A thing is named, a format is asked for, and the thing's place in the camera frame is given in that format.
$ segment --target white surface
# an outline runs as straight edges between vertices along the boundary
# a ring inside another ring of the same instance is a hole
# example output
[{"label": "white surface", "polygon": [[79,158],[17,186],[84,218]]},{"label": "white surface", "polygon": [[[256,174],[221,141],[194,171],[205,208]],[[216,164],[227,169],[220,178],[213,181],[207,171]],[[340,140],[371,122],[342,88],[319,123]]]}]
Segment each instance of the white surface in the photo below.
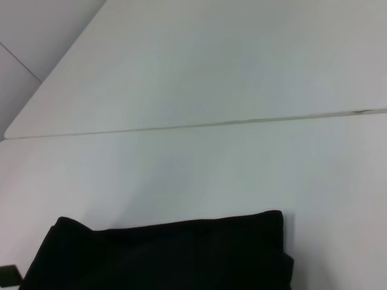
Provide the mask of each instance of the white surface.
[{"label": "white surface", "polygon": [[7,138],[387,108],[386,1],[113,0]]},{"label": "white surface", "polygon": [[49,227],[95,230],[277,208],[294,289],[387,285],[387,115],[6,140],[0,265],[25,274]]},{"label": "white surface", "polygon": [[44,80],[105,0],[1,0],[0,42]]},{"label": "white surface", "polygon": [[41,83],[0,46],[0,141]]}]

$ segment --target black object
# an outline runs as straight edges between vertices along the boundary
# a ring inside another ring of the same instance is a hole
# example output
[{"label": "black object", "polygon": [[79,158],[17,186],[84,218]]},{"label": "black object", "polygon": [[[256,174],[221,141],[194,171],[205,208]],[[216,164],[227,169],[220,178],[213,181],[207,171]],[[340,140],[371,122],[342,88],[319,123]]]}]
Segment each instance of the black object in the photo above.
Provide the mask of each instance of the black object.
[{"label": "black object", "polygon": [[0,287],[19,286],[22,276],[15,265],[0,267]]},{"label": "black object", "polygon": [[92,231],[61,217],[20,290],[289,290],[280,211]]}]

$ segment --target white tabletop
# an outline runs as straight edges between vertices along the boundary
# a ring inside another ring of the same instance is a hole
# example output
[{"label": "white tabletop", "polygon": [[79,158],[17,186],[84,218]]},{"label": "white tabletop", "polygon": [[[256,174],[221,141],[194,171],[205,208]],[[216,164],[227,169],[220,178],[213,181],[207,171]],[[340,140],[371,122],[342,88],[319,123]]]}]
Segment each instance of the white tabletop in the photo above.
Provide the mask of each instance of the white tabletop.
[{"label": "white tabletop", "polygon": [[59,216],[102,230],[276,208],[295,289],[383,289],[385,124],[365,115],[4,141],[0,264],[25,274]]},{"label": "white tabletop", "polygon": [[7,138],[387,108],[386,1],[108,1]]}]

